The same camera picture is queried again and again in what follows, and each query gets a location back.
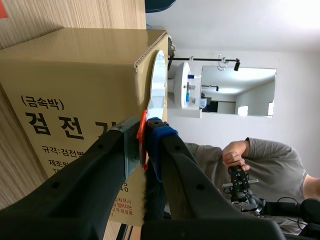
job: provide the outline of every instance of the black screw hole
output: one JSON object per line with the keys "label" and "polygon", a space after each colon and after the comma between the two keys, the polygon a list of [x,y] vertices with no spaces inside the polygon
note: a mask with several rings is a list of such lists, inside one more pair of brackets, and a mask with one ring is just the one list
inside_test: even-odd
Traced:
{"label": "black screw hole", "polygon": [[59,186],[60,186],[60,182],[56,181],[56,182],[54,182],[54,183],[52,184],[51,187],[52,187],[53,189],[57,189]]}
{"label": "black screw hole", "polygon": [[196,189],[198,189],[198,190],[205,190],[205,186],[203,186],[202,184],[198,184],[197,186],[196,186]]}

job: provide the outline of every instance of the man's arm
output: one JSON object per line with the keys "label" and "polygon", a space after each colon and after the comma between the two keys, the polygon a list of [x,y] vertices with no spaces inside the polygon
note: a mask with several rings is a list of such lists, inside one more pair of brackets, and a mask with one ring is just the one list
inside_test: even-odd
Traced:
{"label": "man's arm", "polygon": [[250,169],[250,166],[245,163],[243,158],[249,156],[250,142],[245,141],[233,141],[228,146],[226,146],[222,151],[222,159],[225,166],[241,166],[243,171]]}
{"label": "man's arm", "polygon": [[243,158],[251,160],[270,159],[288,154],[298,155],[290,146],[269,140],[247,138],[245,141],[233,141],[222,151],[222,159],[226,167],[241,166],[247,171],[250,166]]}

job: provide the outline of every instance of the white wall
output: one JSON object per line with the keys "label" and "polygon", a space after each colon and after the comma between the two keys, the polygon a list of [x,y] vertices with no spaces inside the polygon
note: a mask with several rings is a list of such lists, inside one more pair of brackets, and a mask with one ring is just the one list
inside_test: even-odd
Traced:
{"label": "white wall", "polygon": [[238,108],[248,106],[248,115],[268,116],[269,103],[274,100],[275,81],[246,91],[236,97],[235,114]]}
{"label": "white wall", "polygon": [[[293,146],[300,154],[309,174],[320,177],[320,55],[306,53],[209,51],[178,49],[177,57],[239,58],[242,67],[276,69],[274,116],[239,116],[202,113],[202,118],[172,117],[170,125],[178,130],[185,142],[225,147],[229,142],[247,136],[279,141]],[[201,74],[202,65],[192,62]]]}
{"label": "white wall", "polygon": [[226,102],[235,102],[236,96],[231,94],[218,94],[218,93],[205,93],[206,98],[212,98],[212,101],[226,101]]}
{"label": "white wall", "polygon": [[236,103],[234,102],[218,102],[218,114],[235,114]]}

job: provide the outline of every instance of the black cable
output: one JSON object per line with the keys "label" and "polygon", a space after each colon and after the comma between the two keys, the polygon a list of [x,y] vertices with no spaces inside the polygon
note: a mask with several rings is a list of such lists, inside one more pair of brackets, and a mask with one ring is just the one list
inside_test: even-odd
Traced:
{"label": "black cable", "polygon": [[[299,203],[297,200],[295,200],[293,197],[289,197],[289,196],[284,196],[284,197],[281,197],[281,198],[279,198],[278,199],[278,201],[276,201],[277,203],[281,200],[281,199],[291,199],[291,200],[294,200],[297,204]],[[298,228],[302,231],[303,229],[301,228],[301,226],[300,226],[300,224],[302,224],[302,225],[307,225],[307,224],[305,224],[305,223],[303,223],[303,222],[300,222],[300,220],[297,218],[297,221],[295,221],[295,220],[292,220],[292,219],[290,219],[290,218],[287,218],[289,221],[292,221],[292,222],[294,222],[294,223],[296,223],[297,225],[298,225]]]}
{"label": "black cable", "polygon": [[129,229],[129,234],[128,234],[128,237],[126,238],[126,240],[130,240],[130,237],[131,237],[131,233],[132,233],[132,229],[134,228],[134,226],[130,226],[130,229]]}
{"label": "black cable", "polygon": [[297,200],[295,200],[293,197],[289,197],[289,196],[284,196],[278,199],[278,201],[276,201],[277,203],[281,200],[281,199],[291,199],[294,200],[297,204],[299,203]]}

